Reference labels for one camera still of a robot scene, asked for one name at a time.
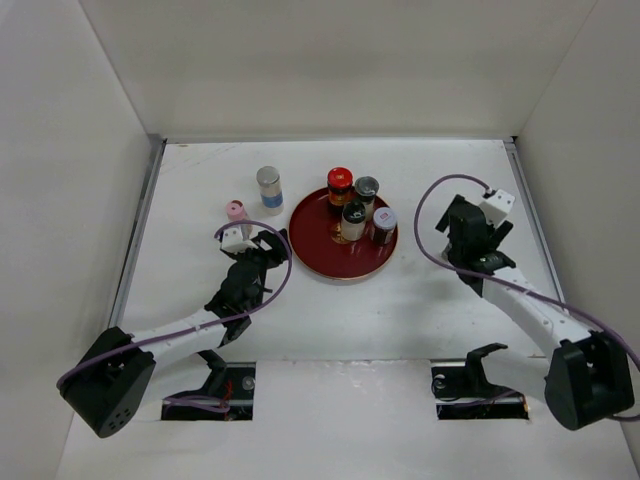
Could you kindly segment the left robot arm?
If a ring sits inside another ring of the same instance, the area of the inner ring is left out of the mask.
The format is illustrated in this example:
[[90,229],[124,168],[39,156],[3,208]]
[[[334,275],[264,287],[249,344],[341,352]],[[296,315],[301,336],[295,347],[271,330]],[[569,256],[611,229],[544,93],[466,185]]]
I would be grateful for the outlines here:
[[[268,271],[293,265],[286,230],[261,224],[254,237],[234,239],[244,224],[231,222],[214,235],[232,264],[204,307],[157,329],[127,333],[108,328],[58,379],[60,396],[98,437],[116,434],[141,406],[156,399],[164,411],[193,409],[221,419],[233,409],[234,389],[242,382],[229,376],[216,351],[236,341],[250,327],[252,315],[281,294],[267,287]],[[155,375],[191,355],[205,362],[190,375],[193,390],[164,391]]]

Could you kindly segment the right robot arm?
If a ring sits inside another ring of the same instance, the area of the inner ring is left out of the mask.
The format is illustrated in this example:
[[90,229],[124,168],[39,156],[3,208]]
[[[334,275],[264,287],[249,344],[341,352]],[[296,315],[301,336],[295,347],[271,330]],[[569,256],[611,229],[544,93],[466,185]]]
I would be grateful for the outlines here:
[[491,191],[474,205],[454,197],[436,228],[448,235],[445,268],[493,304],[538,346],[549,362],[536,374],[520,357],[495,366],[478,361],[464,370],[473,394],[489,394],[500,373],[523,372],[520,391],[540,396],[554,418],[575,431],[609,418],[625,421],[635,404],[629,365],[638,357],[613,330],[584,312],[539,293],[498,247],[513,225],[513,197]]

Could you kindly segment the clear lid white shaker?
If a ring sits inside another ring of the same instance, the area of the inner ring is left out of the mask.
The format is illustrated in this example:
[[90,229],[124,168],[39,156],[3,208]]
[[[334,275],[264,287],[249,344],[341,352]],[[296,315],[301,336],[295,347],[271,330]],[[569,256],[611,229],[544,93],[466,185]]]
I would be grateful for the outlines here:
[[366,208],[373,207],[378,190],[379,182],[372,176],[359,177],[354,183],[355,195]]

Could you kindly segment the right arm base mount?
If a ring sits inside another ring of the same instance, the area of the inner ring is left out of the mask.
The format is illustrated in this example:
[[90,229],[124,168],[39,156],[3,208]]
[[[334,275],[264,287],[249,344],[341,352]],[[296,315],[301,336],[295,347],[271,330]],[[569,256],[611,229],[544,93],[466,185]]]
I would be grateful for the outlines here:
[[488,381],[482,360],[506,350],[491,343],[467,353],[464,359],[431,363],[431,393],[438,420],[528,420],[526,398],[520,392]]

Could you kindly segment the black lid pepper shaker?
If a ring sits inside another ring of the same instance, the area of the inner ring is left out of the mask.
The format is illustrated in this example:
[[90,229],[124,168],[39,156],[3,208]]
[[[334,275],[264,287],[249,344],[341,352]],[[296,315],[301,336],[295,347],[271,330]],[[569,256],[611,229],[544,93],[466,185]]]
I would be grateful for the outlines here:
[[441,252],[440,257],[445,262],[449,261],[449,252],[451,250],[451,245],[447,245]]

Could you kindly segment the silver lid blue label bottle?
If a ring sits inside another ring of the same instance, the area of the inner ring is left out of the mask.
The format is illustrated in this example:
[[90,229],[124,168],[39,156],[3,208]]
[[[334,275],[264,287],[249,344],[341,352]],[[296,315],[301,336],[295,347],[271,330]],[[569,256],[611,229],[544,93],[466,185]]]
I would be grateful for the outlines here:
[[283,193],[279,171],[273,166],[263,166],[256,173],[262,205],[271,216],[279,215],[283,209]]

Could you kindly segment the red lid chili sauce jar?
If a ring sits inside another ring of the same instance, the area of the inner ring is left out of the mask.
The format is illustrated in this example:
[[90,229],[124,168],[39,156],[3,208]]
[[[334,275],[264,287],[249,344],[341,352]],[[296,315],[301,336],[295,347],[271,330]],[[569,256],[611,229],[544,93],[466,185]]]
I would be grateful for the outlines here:
[[354,177],[346,167],[334,167],[327,174],[328,205],[334,214],[341,214],[352,197]]

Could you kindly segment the black knob white grinder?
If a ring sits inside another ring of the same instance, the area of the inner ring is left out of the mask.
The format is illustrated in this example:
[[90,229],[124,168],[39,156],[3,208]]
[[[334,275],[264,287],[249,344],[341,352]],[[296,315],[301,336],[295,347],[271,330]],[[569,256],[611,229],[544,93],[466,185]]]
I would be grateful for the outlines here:
[[358,241],[366,227],[366,207],[358,200],[344,206],[341,219],[341,235],[348,242]]

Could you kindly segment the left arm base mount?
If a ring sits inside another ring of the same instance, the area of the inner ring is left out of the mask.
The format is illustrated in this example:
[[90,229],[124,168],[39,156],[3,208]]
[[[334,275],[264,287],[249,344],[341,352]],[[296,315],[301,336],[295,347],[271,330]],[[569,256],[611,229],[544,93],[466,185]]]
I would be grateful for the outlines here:
[[196,389],[171,394],[161,407],[162,421],[251,421],[257,364],[227,363],[215,351],[198,356],[209,374]]

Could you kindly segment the white lid spice jar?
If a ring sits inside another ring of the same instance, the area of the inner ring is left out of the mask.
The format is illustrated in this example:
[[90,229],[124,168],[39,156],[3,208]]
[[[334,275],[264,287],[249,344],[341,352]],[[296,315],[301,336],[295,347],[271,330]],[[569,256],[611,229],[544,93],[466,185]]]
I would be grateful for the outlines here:
[[387,245],[395,232],[397,217],[389,207],[377,208],[372,217],[373,230],[371,240],[378,246]]

